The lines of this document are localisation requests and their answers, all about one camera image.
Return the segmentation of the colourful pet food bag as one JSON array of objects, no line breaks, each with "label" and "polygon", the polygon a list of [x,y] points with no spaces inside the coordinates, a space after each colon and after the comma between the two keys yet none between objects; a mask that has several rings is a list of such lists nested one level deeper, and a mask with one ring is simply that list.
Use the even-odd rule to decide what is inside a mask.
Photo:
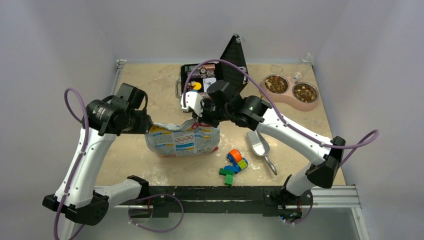
[{"label": "colourful pet food bag", "polygon": [[191,157],[216,151],[220,129],[192,118],[181,125],[155,123],[144,136],[147,147],[162,158]]}]

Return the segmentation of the metal food scoop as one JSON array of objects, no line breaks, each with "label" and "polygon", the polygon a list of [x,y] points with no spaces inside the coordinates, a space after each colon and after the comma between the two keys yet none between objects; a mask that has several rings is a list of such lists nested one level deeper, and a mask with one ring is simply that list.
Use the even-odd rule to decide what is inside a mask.
[{"label": "metal food scoop", "polygon": [[246,136],[253,153],[258,157],[263,157],[266,164],[271,169],[272,173],[277,176],[278,171],[275,165],[268,158],[268,154],[271,151],[271,147],[265,140],[265,138],[258,131],[248,131],[246,133]]}]

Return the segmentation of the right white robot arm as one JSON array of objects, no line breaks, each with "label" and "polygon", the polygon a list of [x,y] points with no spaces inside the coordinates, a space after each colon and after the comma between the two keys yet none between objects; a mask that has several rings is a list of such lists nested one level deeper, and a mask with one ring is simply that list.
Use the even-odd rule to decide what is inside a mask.
[{"label": "right white robot arm", "polygon": [[286,179],[280,191],[284,202],[294,203],[313,187],[333,186],[342,161],[341,148],[346,143],[342,137],[330,139],[285,120],[270,102],[255,95],[241,97],[239,91],[223,80],[213,83],[207,94],[207,98],[195,92],[184,95],[184,103],[200,123],[217,127],[220,122],[231,121],[238,127],[279,140],[309,161],[304,169]]}]

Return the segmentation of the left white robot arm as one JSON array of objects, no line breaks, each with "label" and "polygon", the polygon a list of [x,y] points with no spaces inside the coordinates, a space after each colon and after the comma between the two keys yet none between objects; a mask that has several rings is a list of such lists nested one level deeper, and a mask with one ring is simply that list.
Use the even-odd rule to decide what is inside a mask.
[{"label": "left white robot arm", "polygon": [[121,134],[147,134],[153,125],[145,91],[123,83],[115,95],[90,102],[83,112],[80,140],[59,189],[42,205],[77,224],[95,226],[113,208],[127,201],[149,199],[149,182],[131,175],[123,182],[95,189],[96,179],[112,143]]}]

